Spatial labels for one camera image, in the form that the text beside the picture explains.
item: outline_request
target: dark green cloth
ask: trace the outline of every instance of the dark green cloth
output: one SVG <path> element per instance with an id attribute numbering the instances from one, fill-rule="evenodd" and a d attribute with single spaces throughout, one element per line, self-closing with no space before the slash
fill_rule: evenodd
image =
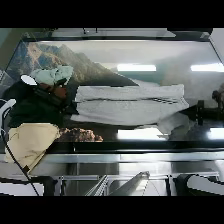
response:
<path id="1" fill-rule="evenodd" d="M 22 100 L 10 112 L 10 128 L 17 128 L 23 123 L 51 123 L 59 128 L 63 124 L 60 109 L 35 94 Z"/>

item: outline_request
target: white oval object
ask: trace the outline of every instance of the white oval object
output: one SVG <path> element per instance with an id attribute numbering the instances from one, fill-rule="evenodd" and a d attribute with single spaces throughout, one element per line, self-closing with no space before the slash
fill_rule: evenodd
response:
<path id="1" fill-rule="evenodd" d="M 21 79 L 22 79 L 22 81 L 24 83 L 26 83 L 26 84 L 28 84 L 30 86 L 36 86 L 37 85 L 36 81 L 32 77 L 30 77 L 28 75 L 22 75 Z"/>

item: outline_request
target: black cable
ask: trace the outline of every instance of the black cable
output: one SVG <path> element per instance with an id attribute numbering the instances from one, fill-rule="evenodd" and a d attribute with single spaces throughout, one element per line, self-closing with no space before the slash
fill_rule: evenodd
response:
<path id="1" fill-rule="evenodd" d="M 9 111 L 10 111 L 10 108 L 9 108 L 8 110 L 4 111 L 4 113 L 2 114 L 2 127 L 4 127 L 5 114 L 6 114 L 6 113 L 8 114 Z M 28 182 L 29 182 L 29 183 L 31 184 L 31 186 L 33 187 L 33 189 L 34 189 L 36 195 L 37 195 L 37 196 L 40 196 L 39 193 L 37 192 L 37 189 L 35 188 L 34 184 L 32 183 L 31 179 L 29 178 L 27 172 L 22 168 L 22 166 L 19 164 L 19 162 L 18 162 L 18 161 L 16 160 L 16 158 L 14 157 L 14 155 L 13 155 L 11 149 L 9 148 L 9 146 L 8 146 L 6 140 L 5 140 L 5 133 L 4 133 L 3 129 L 1 129 L 1 136 L 2 136 L 3 143 L 5 144 L 5 147 L 6 147 L 6 149 L 8 150 L 8 152 L 9 152 L 10 156 L 12 157 L 13 161 L 14 161 L 15 164 L 20 168 L 20 170 L 23 172 L 23 174 L 24 174 L 25 177 L 27 178 Z"/>

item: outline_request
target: beige cloth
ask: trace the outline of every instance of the beige cloth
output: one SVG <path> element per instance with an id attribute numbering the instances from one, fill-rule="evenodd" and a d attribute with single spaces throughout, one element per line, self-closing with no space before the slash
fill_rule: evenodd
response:
<path id="1" fill-rule="evenodd" d="M 60 137 L 57 126 L 50 123 L 24 123 L 9 130 L 8 146 L 14 157 L 29 172 L 37 165 L 53 141 Z M 5 162 L 14 163 L 5 149 Z"/>

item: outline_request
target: mountain landscape image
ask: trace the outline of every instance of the mountain landscape image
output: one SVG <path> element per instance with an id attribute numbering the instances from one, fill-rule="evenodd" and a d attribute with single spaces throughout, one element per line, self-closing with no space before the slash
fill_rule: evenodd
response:
<path id="1" fill-rule="evenodd" d="M 69 65 L 74 69 L 69 85 L 95 81 L 128 84 L 127 79 L 91 61 L 84 53 L 74 52 L 65 44 L 60 47 L 40 43 L 21 43 L 6 72 L 15 81 L 23 74 L 29 75 L 35 69 L 53 69 L 57 65 Z"/>

